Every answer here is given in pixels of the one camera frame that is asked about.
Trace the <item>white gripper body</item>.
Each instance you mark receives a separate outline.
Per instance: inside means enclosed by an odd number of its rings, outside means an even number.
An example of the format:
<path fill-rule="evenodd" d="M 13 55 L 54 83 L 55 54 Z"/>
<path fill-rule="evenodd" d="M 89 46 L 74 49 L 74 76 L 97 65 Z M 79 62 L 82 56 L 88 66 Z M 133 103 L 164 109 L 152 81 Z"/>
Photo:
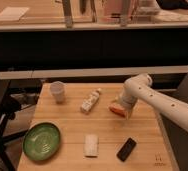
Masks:
<path fill-rule="evenodd" d="M 119 94 L 117 97 L 117 102 L 127 111 L 131 112 L 136 104 L 136 99 L 132 96 L 126 96 L 124 94 Z"/>

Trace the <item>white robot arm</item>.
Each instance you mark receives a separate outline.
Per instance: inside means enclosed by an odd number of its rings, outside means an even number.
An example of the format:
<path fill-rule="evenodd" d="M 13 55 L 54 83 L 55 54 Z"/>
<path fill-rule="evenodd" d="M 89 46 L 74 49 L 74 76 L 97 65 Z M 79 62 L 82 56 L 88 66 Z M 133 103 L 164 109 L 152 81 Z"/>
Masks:
<path fill-rule="evenodd" d="M 137 100 L 141 99 L 188 132 L 188 103 L 153 90 L 152 83 L 152 78 L 146 73 L 128 78 L 118 102 L 125 109 L 132 110 Z"/>

